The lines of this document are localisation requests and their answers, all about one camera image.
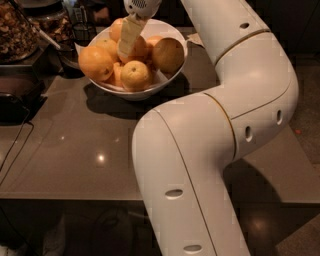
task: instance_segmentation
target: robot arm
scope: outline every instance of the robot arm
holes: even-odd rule
[[[139,121],[132,146],[138,184],[163,255],[249,255],[223,170],[285,127],[297,78],[244,0],[182,3],[221,84]]]

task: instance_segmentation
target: kitchen counter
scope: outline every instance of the kitchen counter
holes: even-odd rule
[[[55,77],[43,106],[22,127],[8,155],[0,173],[0,198],[141,200],[131,156],[137,121],[161,103],[219,83],[206,51],[192,43],[188,47],[186,65],[177,79],[140,102],[110,95],[85,77]],[[20,128],[0,126],[1,162]],[[275,160],[281,155],[285,156],[281,161]],[[245,170],[250,165],[273,186],[281,201],[319,202],[319,178],[315,179],[289,127],[242,161],[246,167],[233,172],[248,175]],[[227,174],[227,181],[234,182],[232,172]]]

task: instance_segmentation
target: fruit bowl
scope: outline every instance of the fruit bowl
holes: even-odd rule
[[[187,48],[187,43],[182,34],[174,27],[169,25],[168,23],[165,23],[163,21],[155,20],[155,19],[150,19],[146,26],[144,27],[141,36],[144,37],[145,39],[154,36],[154,35],[160,35],[162,37],[172,37],[177,39],[178,41],[181,42],[183,49],[184,49],[184,56],[185,60],[188,55],[188,48]],[[101,31],[91,42],[89,45],[94,45],[95,41],[98,40],[99,38],[109,38],[109,27]],[[90,79],[90,81],[99,87],[100,89],[111,93],[113,95],[116,95],[118,97],[121,97],[126,100],[130,101],[140,101],[149,98],[153,94],[159,92],[162,90],[164,87],[166,87],[175,77],[181,72],[183,69],[183,66],[185,64],[182,64],[182,66],[178,69],[178,71],[171,77],[165,76],[161,71],[153,71],[154,72],[154,78],[153,78],[153,83],[152,85],[144,90],[144,91],[139,91],[139,92],[127,92],[123,88],[114,86],[112,84],[107,84],[107,83],[99,83],[96,81],[93,81]]]

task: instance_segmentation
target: glossy countertop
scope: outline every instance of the glossy countertop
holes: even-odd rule
[[[161,103],[218,83],[205,49],[193,43],[188,43],[182,73],[144,101],[110,95],[86,77],[56,76],[43,95],[46,101],[15,143],[21,126],[0,126],[1,162],[13,145],[0,173],[0,198],[141,200],[131,155],[137,121]],[[252,170],[263,176],[256,184],[270,184],[281,201],[320,201],[319,177],[289,127],[240,165],[227,168],[234,200],[259,200],[257,193],[241,192],[246,181],[256,182]]]
[[[163,102],[216,84],[205,50],[188,45],[183,72],[144,101],[110,95],[86,77],[56,76],[44,94],[46,101],[31,120],[33,126],[23,126],[5,162],[0,197],[141,199],[131,158],[137,120]],[[0,126],[1,161],[20,128]]]

